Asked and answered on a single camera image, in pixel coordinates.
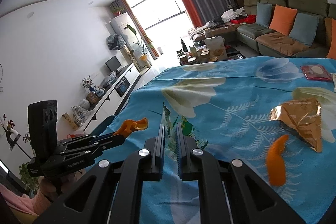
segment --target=crumpled wrapper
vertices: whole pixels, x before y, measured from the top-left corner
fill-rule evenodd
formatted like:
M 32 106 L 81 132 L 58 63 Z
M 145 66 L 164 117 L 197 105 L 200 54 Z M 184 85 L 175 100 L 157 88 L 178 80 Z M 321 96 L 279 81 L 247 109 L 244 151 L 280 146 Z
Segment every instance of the crumpled wrapper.
M 271 110 L 269 120 L 282 121 L 295 130 L 289 133 L 322 152 L 321 104 L 315 98 L 284 102 Z

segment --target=flower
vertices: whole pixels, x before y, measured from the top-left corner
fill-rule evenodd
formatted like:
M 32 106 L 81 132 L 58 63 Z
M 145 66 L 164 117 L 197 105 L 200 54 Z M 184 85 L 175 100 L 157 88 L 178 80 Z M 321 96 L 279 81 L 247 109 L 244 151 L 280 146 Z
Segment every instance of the flower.
M 206 104 L 216 95 L 214 87 L 225 83 L 225 78 L 185 79 L 162 89 L 162 94 L 179 114 L 193 118 L 194 107 Z
M 336 129 L 336 94 L 330 90 L 314 87 L 299 87 L 292 92 L 293 99 L 299 100 L 314 97 L 321 104 L 322 138 L 327 142 L 335 142 L 331 130 Z
M 288 83 L 303 77 L 288 58 L 273 58 L 265 61 L 256 71 L 257 77 L 268 83 Z
M 214 69 L 217 65 L 214 63 L 203 63 L 189 66 L 182 66 L 182 69 L 185 71 L 205 71 Z

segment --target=orange peel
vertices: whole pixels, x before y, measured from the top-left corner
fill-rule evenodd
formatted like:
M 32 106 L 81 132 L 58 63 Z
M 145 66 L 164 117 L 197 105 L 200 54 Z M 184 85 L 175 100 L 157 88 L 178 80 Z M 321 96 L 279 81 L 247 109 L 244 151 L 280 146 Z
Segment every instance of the orange peel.
M 145 130 L 148 128 L 148 119 L 143 118 L 139 121 L 134 120 L 125 120 L 120 128 L 113 134 L 117 135 L 123 135 L 124 138 L 127 138 L 129 135 L 132 134 L 132 132 L 139 131 L 139 130 Z
M 286 182 L 285 162 L 281 153 L 285 150 L 288 135 L 283 135 L 272 143 L 266 156 L 266 167 L 269 183 L 272 186 L 281 186 Z

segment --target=human hand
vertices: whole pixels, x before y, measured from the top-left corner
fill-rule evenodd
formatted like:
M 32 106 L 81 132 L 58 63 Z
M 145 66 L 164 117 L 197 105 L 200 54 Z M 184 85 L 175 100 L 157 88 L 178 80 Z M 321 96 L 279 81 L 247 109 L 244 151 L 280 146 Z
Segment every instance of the human hand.
M 66 193 L 71 189 L 72 185 L 79 180 L 85 174 L 85 170 L 80 170 L 75 173 L 66 175 L 61 177 L 61 191 L 62 193 Z M 40 191 L 50 200 L 54 201 L 58 198 L 58 194 L 56 193 L 56 187 L 45 177 L 40 177 L 39 180 L 39 188 Z

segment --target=pink sleeve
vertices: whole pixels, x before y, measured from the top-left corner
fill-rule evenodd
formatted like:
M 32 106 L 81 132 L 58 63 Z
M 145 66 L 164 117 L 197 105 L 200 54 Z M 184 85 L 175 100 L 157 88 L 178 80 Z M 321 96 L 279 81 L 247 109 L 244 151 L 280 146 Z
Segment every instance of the pink sleeve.
M 0 184 L 0 192 L 8 206 L 22 213 L 30 215 L 40 215 L 51 204 L 51 202 L 38 190 L 36 196 L 30 199 L 27 195 L 17 196 L 2 184 Z

